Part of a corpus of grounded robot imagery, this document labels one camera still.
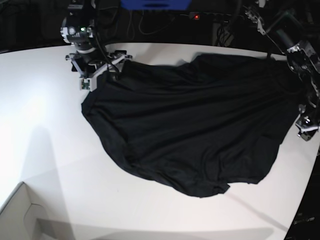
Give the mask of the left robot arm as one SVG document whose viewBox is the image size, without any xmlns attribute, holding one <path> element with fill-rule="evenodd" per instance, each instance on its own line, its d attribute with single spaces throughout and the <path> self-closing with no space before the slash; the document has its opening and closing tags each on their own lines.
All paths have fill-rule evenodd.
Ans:
<svg viewBox="0 0 320 240">
<path fill-rule="evenodd" d="M 303 84 L 304 99 L 295 122 L 309 141 L 320 130 L 320 3 L 312 0 L 237 0 L 233 17 L 244 14 L 255 29 L 286 56 Z"/>
</svg>

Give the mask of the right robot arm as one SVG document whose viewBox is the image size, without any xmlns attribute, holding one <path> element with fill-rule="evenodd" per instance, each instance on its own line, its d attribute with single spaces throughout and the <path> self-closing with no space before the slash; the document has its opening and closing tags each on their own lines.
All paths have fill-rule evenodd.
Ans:
<svg viewBox="0 0 320 240">
<path fill-rule="evenodd" d="M 71 62 L 71 71 L 83 79 L 92 77 L 103 67 L 114 79 L 118 79 L 121 70 L 115 61 L 125 52 L 107 51 L 107 40 L 102 33 L 116 25 L 121 3 L 114 7 L 115 13 L 111 17 L 100 5 L 100 0 L 72 0 L 68 5 L 60 35 L 75 48 L 75 52 L 66 55 L 65 59 Z"/>
</svg>

